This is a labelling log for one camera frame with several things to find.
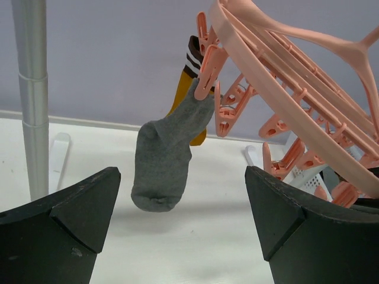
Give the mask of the pink round clip hanger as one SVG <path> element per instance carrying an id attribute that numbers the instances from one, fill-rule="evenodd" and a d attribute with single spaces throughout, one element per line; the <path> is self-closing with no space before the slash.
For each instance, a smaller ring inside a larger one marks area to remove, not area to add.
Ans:
<path id="1" fill-rule="evenodd" d="M 378 197 L 378 90 L 368 49 L 378 40 L 372 30 L 360 41 L 285 25 L 252 1 L 215 1 L 197 15 L 204 59 L 196 99 L 220 94 L 216 133 L 228 135 L 249 100 L 259 95 L 273 110 L 259 136 L 268 139 L 292 131 L 296 139 L 279 161 L 262 147 L 263 168 L 284 180 L 300 170 L 327 164 L 343 177 L 333 190 L 334 204 L 351 206 L 360 196 Z M 292 41 L 321 46 L 354 69 L 370 110 L 365 112 Z"/>

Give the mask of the grey sock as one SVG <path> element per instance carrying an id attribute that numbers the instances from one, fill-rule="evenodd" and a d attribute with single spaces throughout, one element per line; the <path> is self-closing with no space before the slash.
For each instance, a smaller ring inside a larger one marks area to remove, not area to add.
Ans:
<path id="1" fill-rule="evenodd" d="M 182 198 L 192 158 L 190 142 L 206 129 L 214 113 L 213 95 L 195 99 L 198 83 L 192 81 L 173 113 L 145 123 L 138 132 L 131 199 L 143 211 L 168 212 Z"/>

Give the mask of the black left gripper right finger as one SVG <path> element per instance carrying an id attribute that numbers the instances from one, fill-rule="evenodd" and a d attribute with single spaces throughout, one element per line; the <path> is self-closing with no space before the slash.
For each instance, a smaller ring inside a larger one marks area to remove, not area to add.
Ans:
<path id="1" fill-rule="evenodd" d="M 245 183 L 275 283 L 377 283 L 378 200 L 344 208 L 249 166 Z"/>

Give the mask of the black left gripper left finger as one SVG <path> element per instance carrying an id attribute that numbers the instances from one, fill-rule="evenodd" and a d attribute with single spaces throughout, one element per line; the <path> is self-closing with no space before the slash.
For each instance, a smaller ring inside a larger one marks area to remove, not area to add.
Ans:
<path id="1" fill-rule="evenodd" d="M 1 283 L 89 283 L 121 174 L 117 167 L 1 213 Z"/>

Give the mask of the mustard brown striped sock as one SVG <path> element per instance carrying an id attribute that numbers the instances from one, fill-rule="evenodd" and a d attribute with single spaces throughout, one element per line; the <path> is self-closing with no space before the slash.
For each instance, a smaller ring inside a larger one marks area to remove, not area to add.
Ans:
<path id="1" fill-rule="evenodd" d="M 183 101 L 185 98 L 189 87 L 192 84 L 193 78 L 198 76 L 201 64 L 203 62 L 203 56 L 200 53 L 200 45 L 198 37 L 192 35 L 189 38 L 187 53 L 186 53 L 186 63 L 184 69 L 181 73 L 181 77 L 179 78 L 178 86 L 176 89 L 175 98 L 173 104 L 171 106 L 168 115 L 170 115 L 177 106 Z"/>

